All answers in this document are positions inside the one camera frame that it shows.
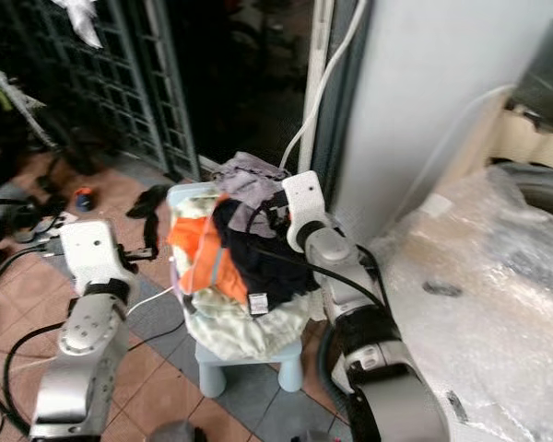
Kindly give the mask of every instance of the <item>light blue stool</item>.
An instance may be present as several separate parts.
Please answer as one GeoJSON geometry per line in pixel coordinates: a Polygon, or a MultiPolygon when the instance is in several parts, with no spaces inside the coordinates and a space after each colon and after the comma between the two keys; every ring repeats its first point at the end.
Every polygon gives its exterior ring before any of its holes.
{"type": "Polygon", "coordinates": [[[223,366],[243,366],[246,364],[266,364],[279,362],[278,383],[285,391],[300,390],[303,385],[303,367],[301,366],[301,339],[287,345],[278,355],[266,360],[238,359],[224,361],[214,353],[196,343],[194,357],[199,364],[199,389],[206,398],[216,398],[226,387],[223,366]]]}

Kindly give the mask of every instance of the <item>plastic wrap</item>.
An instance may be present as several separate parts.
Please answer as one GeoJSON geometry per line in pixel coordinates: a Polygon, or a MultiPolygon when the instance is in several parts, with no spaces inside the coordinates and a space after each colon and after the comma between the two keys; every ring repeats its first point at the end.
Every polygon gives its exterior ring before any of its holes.
{"type": "Polygon", "coordinates": [[[444,407],[449,393],[463,407],[446,408],[453,434],[553,441],[553,216],[487,169],[371,249],[418,369],[444,407]]]}

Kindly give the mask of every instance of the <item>black cloth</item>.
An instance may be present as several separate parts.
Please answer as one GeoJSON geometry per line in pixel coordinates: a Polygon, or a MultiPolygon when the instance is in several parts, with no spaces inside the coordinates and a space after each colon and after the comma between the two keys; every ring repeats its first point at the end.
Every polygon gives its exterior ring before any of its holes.
{"type": "Polygon", "coordinates": [[[213,222],[221,238],[221,245],[229,249],[231,260],[240,272],[241,279],[248,288],[248,294],[266,293],[268,309],[289,302],[293,295],[304,295],[318,288],[312,272],[305,267],[278,258],[266,256],[251,245],[270,250],[279,255],[302,260],[284,239],[262,238],[228,228],[229,221],[241,203],[226,200],[213,212],[213,222]]]}

